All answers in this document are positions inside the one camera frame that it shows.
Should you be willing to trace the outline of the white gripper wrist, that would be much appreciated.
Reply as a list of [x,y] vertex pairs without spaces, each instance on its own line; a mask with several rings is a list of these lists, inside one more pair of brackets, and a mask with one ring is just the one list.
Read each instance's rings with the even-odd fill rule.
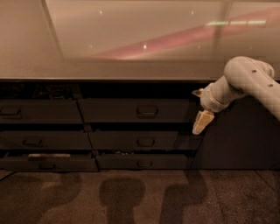
[[217,101],[210,87],[193,90],[192,95],[200,96],[200,105],[205,109],[198,112],[192,127],[192,133],[194,135],[199,135],[214,119],[214,113],[220,113],[223,109],[227,108],[229,104]]

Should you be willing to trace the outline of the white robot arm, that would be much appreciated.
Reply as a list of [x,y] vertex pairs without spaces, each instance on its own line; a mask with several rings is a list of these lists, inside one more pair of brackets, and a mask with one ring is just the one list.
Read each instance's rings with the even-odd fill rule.
[[274,68],[266,62],[238,56],[224,67],[223,75],[204,88],[192,91],[204,109],[196,115],[192,133],[199,135],[234,100],[247,95],[257,99],[277,120],[280,120],[280,84],[274,80]]

